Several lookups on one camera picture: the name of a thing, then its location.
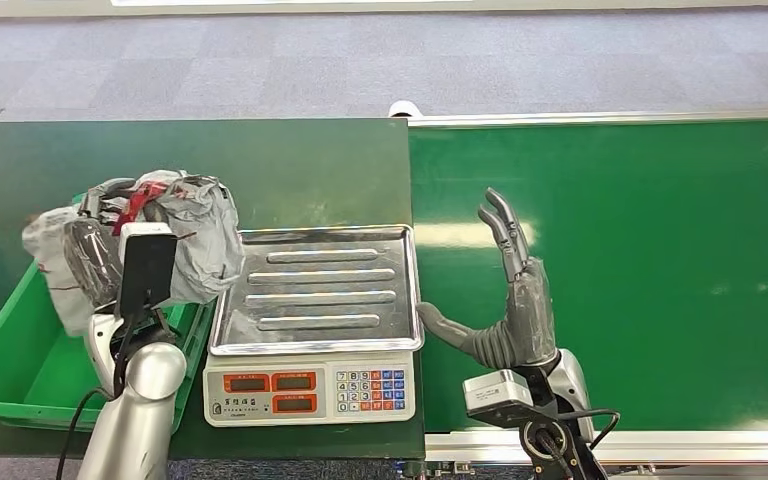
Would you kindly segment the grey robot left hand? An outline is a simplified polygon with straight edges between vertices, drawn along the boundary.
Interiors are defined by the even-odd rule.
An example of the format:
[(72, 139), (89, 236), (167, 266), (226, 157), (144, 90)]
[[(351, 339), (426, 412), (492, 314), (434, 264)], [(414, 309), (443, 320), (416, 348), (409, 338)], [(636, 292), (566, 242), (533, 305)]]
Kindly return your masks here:
[(114, 178), (90, 188), (77, 204), (77, 218), (64, 225), (64, 256), (95, 310), (115, 302), (122, 262), (114, 227), (134, 193), (134, 178)]

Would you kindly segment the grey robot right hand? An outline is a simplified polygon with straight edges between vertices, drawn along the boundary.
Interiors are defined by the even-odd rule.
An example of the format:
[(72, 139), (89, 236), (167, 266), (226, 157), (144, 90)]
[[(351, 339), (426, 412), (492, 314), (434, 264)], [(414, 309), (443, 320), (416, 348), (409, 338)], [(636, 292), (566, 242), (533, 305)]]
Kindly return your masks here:
[(416, 311), (427, 331), (449, 346), (493, 369), (541, 366), (554, 361), (554, 314), (547, 273), (541, 258), (533, 256), (513, 207), (489, 187), (485, 198), (493, 210), (481, 205), (477, 214), (493, 235), (501, 254), (507, 282), (504, 317), (483, 329), (472, 329), (446, 318), (429, 302)]

